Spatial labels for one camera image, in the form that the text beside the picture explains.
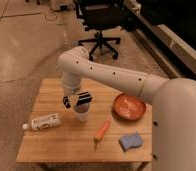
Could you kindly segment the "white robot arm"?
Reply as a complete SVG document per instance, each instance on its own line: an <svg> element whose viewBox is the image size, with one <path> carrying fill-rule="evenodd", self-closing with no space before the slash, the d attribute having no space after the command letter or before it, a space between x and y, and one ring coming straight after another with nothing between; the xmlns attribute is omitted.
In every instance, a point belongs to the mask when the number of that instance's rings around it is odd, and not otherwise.
<svg viewBox="0 0 196 171"><path fill-rule="evenodd" d="M152 170L196 171L196 81L167 79L89 60L83 46L58 58L62 85L72 93L88 77L152 106Z"/></svg>

